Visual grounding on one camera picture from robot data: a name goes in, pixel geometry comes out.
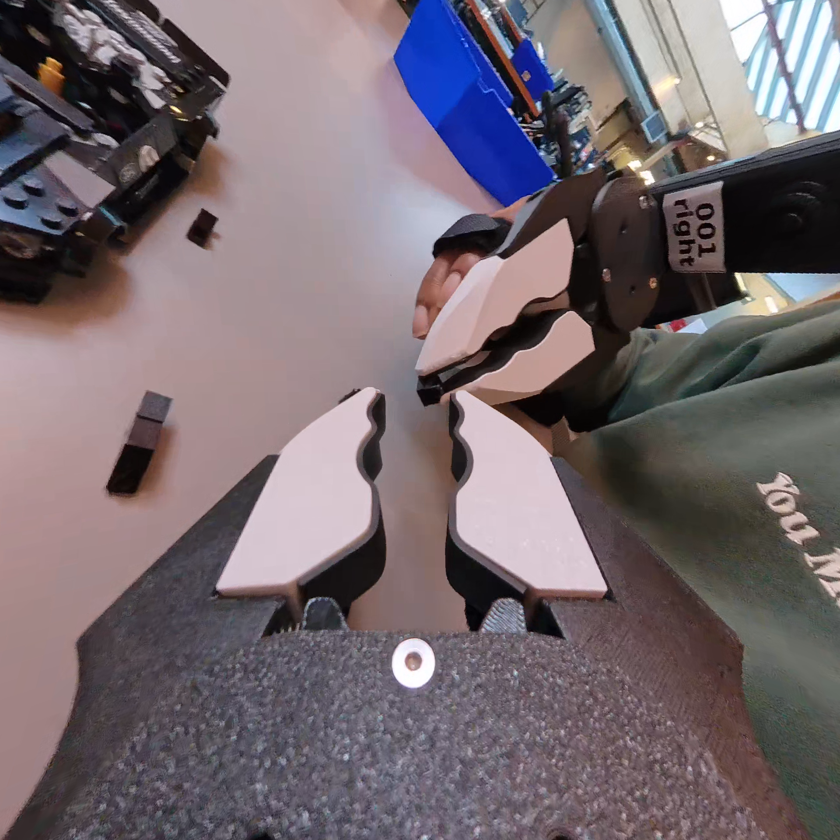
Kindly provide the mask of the long black lego piece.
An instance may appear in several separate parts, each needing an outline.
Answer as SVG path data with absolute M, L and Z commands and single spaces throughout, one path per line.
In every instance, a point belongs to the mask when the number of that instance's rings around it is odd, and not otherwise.
M 172 402 L 171 397 L 157 392 L 143 394 L 105 487 L 110 496 L 131 497 L 139 491 L 161 440 Z

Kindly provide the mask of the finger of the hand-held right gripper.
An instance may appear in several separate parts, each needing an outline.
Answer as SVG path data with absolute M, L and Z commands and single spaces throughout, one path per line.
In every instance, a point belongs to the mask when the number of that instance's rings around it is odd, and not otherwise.
M 491 406 L 514 403 L 540 394 L 594 351 L 592 327 L 567 311 L 553 321 L 546 337 L 535 346 L 516 351 L 500 369 L 457 385 L 440 402 L 447 403 L 455 392 L 467 392 Z
M 461 281 L 430 328 L 415 371 L 428 376 L 461 364 L 533 303 L 565 294 L 574 239 L 566 218 L 510 257 L 487 257 Z

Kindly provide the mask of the black lego car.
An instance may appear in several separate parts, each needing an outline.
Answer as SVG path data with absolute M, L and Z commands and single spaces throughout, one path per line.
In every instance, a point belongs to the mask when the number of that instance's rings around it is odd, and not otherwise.
M 152 2 L 1 2 L 1 292 L 42 302 L 184 183 L 229 75 Z

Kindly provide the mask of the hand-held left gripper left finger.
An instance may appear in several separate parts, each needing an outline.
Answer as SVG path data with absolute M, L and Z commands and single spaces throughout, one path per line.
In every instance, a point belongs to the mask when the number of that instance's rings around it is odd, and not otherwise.
M 381 579 L 386 536 L 375 481 L 385 396 L 367 386 L 279 452 L 216 582 L 225 598 L 278 596 L 302 617 L 314 599 L 347 616 Z

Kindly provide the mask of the person's right forearm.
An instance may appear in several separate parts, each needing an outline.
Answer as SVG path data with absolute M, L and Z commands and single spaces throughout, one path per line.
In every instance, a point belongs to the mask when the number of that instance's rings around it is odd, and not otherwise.
M 736 317 L 701 334 L 637 329 L 600 371 L 560 391 L 575 432 L 690 399 L 720 398 L 749 416 L 838 414 L 839 303 Z

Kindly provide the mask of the blue storage bin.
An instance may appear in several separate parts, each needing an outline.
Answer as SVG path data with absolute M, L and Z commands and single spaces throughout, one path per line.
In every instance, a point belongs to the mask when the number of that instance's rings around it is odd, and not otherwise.
M 553 171 L 510 111 L 513 96 L 449 2 L 419 2 L 394 62 L 418 110 L 500 204 L 553 182 Z
M 541 106 L 543 94 L 552 93 L 556 82 L 553 73 L 542 58 L 540 49 L 529 37 L 524 37 L 513 48 L 511 63 L 535 105 Z

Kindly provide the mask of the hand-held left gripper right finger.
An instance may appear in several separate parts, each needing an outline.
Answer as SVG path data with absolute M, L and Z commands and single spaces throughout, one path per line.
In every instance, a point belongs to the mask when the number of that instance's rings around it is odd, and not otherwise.
M 601 603 L 610 587 L 549 452 L 478 398 L 448 403 L 456 482 L 449 503 L 445 572 L 469 628 L 499 600 L 538 623 L 542 604 Z

